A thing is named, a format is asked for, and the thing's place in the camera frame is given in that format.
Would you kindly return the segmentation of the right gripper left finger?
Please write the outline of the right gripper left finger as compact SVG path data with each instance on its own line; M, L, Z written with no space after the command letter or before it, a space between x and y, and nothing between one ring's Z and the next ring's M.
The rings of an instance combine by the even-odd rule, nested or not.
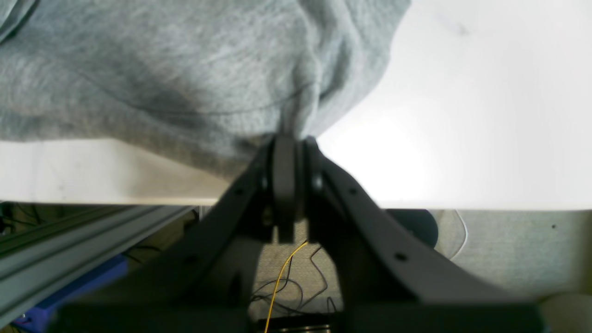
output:
M296 141L276 136L186 235L129 276L63 306L57 333L251 333L265 244L294 241Z

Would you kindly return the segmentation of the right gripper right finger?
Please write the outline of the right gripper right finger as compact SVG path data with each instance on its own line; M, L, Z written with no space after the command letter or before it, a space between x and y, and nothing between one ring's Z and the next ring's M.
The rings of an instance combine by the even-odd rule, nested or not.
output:
M332 259L346 333L542 333L537 304L461 269L383 211L315 139L297 144L309 237Z

